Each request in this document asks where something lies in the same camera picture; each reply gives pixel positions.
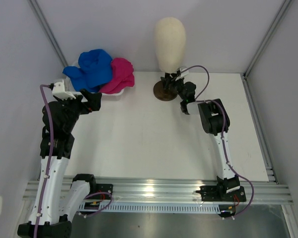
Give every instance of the metal extrusion frame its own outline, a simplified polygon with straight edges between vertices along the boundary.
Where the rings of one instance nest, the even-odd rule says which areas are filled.
[[[69,191],[74,176],[63,179],[61,198]],[[216,185],[215,181],[173,180],[173,179],[135,179],[135,178],[96,178],[97,183],[114,185],[115,202],[134,204],[231,204],[230,202],[201,202],[201,196],[195,191],[203,185]],[[34,200],[39,181],[30,181],[24,193],[23,200]],[[293,200],[287,185],[274,182],[254,182],[255,195],[253,204],[291,205]],[[250,198],[251,187],[247,182],[241,182],[245,188],[246,197]]]

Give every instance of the white basket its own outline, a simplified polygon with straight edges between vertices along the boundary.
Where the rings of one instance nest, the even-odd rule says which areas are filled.
[[[79,68],[78,61],[75,61],[72,66],[76,66]],[[75,91],[71,79],[69,77],[66,77],[63,79],[65,89],[67,92],[71,92],[74,95],[81,95],[80,92]],[[123,94],[124,89],[122,89],[119,93],[113,93],[113,94],[107,94],[107,93],[102,93],[104,99],[113,99],[113,100],[119,100],[121,98],[121,95]]]

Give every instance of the vertical metal frame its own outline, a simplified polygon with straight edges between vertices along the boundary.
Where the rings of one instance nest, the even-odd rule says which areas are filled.
[[[262,42],[259,44],[259,47],[257,48],[256,53],[254,54],[251,62],[249,63],[249,65],[244,73],[244,76],[246,79],[248,78],[248,76],[249,76],[250,72],[252,71],[253,67],[255,66],[256,62],[258,62],[258,60],[262,56],[263,52],[269,45],[269,43],[272,40],[273,36],[275,35],[278,27],[280,26],[280,24],[282,23],[283,19],[286,16],[288,10],[290,9],[293,1],[294,0],[284,0],[283,4],[279,8],[279,11],[277,12],[273,22],[269,26]]]
[[[67,63],[64,54],[59,46],[59,43],[57,42],[49,23],[47,22],[42,9],[39,5],[39,3],[37,2],[37,0],[27,0],[30,4],[30,7],[34,13],[34,15],[37,17],[38,22],[40,23],[40,25],[42,26],[43,31],[45,32],[49,42],[51,43],[56,55],[58,56],[61,64],[63,65],[63,67],[68,66],[69,64]]]

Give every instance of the red wire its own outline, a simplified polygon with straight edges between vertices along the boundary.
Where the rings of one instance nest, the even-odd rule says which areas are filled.
[[[238,206],[238,205],[239,205],[239,199],[238,199],[238,197],[236,196],[236,194],[234,194],[234,201],[235,201],[235,199],[236,199],[237,202],[238,202],[238,204],[237,204],[236,206]]]
[[[100,202],[102,202],[102,201],[104,201],[105,200],[105,194],[101,194],[101,197],[102,197],[102,200],[100,201]]]

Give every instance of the black bracket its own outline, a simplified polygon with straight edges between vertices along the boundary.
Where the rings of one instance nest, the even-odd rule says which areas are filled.
[[[113,194],[113,187],[114,185],[109,184],[109,183],[96,183],[96,179],[94,175],[90,175],[90,174],[78,174],[74,177],[73,182],[77,181],[77,180],[82,180],[85,182],[89,183],[90,186],[90,193],[89,194],[93,194],[93,193],[97,193],[97,192],[109,192],[110,194]],[[95,195],[90,197],[89,199],[103,199],[103,200],[108,200],[110,199],[110,196],[107,194],[104,195]]]
[[[234,195],[237,196],[240,202],[246,202],[245,190],[242,186],[238,190],[221,194],[216,185],[205,185],[201,186],[196,193],[201,195],[203,202],[234,202]]]

